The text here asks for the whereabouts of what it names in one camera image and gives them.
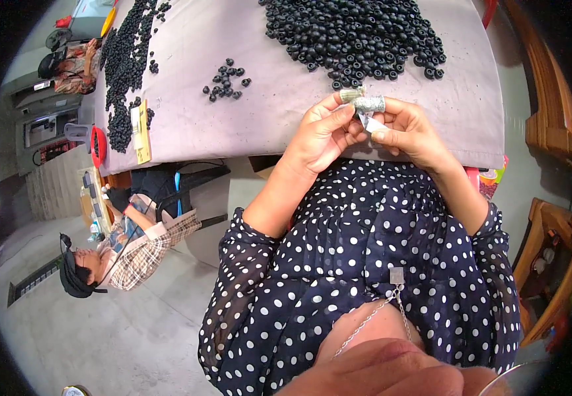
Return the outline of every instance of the staircase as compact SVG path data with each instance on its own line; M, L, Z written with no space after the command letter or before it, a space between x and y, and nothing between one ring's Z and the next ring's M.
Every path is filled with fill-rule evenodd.
M33 220L80 216L81 179L77 171L91 166L92 159L86 152L86 145L80 145L27 174L26 186Z

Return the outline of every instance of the yellow plate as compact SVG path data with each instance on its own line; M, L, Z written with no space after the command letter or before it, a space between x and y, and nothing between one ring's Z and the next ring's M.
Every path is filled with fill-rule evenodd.
M114 14L116 13L116 8L112 7L110 9L110 12L108 13L108 16L106 17L106 20L104 22L104 26L101 28L101 37L105 36L106 33L108 33L108 30L110 30L110 26L112 26L112 23L114 21Z

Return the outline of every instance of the gray tablecloth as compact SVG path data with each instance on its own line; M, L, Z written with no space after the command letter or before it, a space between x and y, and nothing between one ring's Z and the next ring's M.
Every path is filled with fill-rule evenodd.
M165 22L150 40L160 72L143 75L143 89L128 93L148 99L155 111L150 131L152 162L176 162L282 153L305 111L331 94L331 80L320 68L308 73L293 62L277 41L265 36L265 9L255 0L171 0ZM132 7L119 0L114 26ZM425 18L442 39L448 57L444 78L429 81L423 68L409 59L396 82L367 78L368 95L384 94L414 102L425 109L442 140L463 164L496 168L503 165L504 121L497 66L488 36L471 0L419 0ZM226 58L246 69L252 79L239 100L219 98L211 103L203 86ZM105 76L97 81L95 122L108 124ZM109 150L101 175L137 167L132 144L127 154ZM366 142L345 156L393 159Z

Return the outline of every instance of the concrete floor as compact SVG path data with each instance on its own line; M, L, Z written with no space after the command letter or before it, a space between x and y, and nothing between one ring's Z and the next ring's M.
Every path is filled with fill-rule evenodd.
M482 14L483 2L475 3ZM569 206L572 174L550 158L531 155L525 144L527 84L519 48L501 12L488 35L499 69L510 159L494 201L504 213L513 260L532 198ZM248 205L264 180L244 158L227 163L233 171L227 199L232 213L236 206ZM184 242L130 293L110 290L76 300L65 294L59 276L52 275L7 308L9 283L21 281L59 254L58 231L69 234L75 246L86 246L82 220L69 218L20 229L1 254L7 261L0 264L0 328L38 394L55 395L69 384L82 384L92 395L219 394L205 380L196 358L197 333L217 270L187 254ZM543 347L537 344L517 360L542 356Z

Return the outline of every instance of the polka dot blouse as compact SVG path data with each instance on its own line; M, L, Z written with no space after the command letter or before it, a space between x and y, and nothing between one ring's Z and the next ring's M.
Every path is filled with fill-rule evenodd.
M425 351L462 367L509 369L520 318L501 212L469 238L413 164L339 159L319 175L281 240L238 208L199 333L207 379L226 395L271 395L312 367L338 318L391 295Z

